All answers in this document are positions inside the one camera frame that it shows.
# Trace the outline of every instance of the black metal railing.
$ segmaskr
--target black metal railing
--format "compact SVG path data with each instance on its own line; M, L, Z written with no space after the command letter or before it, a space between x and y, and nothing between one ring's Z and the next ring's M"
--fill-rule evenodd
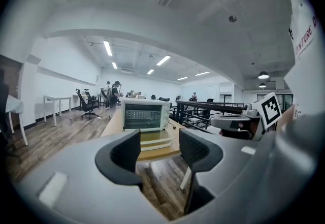
M170 118L186 127L199 129L207 132L210 124L210 116L224 115L228 113L241 114L244 103L221 103L221 102L196 102L196 101L177 101L177 106L171 107Z

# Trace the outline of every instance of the white ceiling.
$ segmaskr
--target white ceiling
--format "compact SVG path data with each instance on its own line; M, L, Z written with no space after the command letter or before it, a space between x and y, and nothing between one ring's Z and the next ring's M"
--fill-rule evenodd
M55 1L58 5L62 5L76 0ZM229 56L235 61L245 79L256 78L261 70L269 73L285 73L294 65L294 52L287 32L291 11L289 0L133 1L161 5L182 12L191 18L193 26L201 24L214 32L220 45L227 47ZM229 22L230 15L237 17L235 23ZM87 44L102 42L103 37L86 35L80 36L79 39L85 42L89 51L100 57L99 62L102 66L111 65L102 44L93 46ZM137 42L116 38L106 40L113 45L114 59L119 68L128 67L139 74L146 74L160 57L169 53L168 50L160 50ZM172 58L163 67L154 72L155 77L175 80L207 69L176 54L171 56Z

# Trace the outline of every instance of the oven glass door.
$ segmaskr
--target oven glass door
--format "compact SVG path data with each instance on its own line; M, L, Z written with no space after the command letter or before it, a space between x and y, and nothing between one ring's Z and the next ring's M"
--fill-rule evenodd
M126 104L124 129L160 128L162 105Z

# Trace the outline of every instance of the white table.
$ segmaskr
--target white table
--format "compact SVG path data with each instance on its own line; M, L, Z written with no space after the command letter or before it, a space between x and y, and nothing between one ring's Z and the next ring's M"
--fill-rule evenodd
M56 116L55 116L55 101L59 100L59 116L62 116L61 112L61 100L69 100L69 114L70 114L70 120L72 120L72 114L71 114L71 98L72 97L57 97L57 96L48 96L43 95L43 113L44 113L44 122L46 122L46 110L45 110L45 101L50 100L53 102L53 120L54 125L56 125Z
M28 145L27 138L25 135L25 130L24 130L24 124L22 121L22 113L24 113L24 103L23 101L14 98L11 95L8 95L7 99L7 104L6 104L6 113L9 114L9 122L10 122L10 128L11 128L11 133L14 133L14 128L12 126L12 119L11 119L11 113L16 113L19 114L19 124L20 124L20 130L22 137L25 141L25 145Z

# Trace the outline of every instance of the floor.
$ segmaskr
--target floor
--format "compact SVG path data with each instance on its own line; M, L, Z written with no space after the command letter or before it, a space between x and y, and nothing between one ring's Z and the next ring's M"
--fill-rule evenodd
M52 117L47 119L47 123L37 122L35 127L25 131L28 146L24 145L20 131L15 131L15 153L21 157L22 163L19 164L16 158L7 159L8 173L12 180L19 182L33 168L68 145L99 138L109 122L108 112L103 106L94 112L102 118L92 116L92 120L85 117L82 119L84 112L73 110L72 121L69 120L69 113L56 117L57 127L53 125ZM187 164L181 156L136 165L136 173L141 176L144 184L143 194L169 220L180 218L184 214L189 185L184 190L179 186L186 169Z

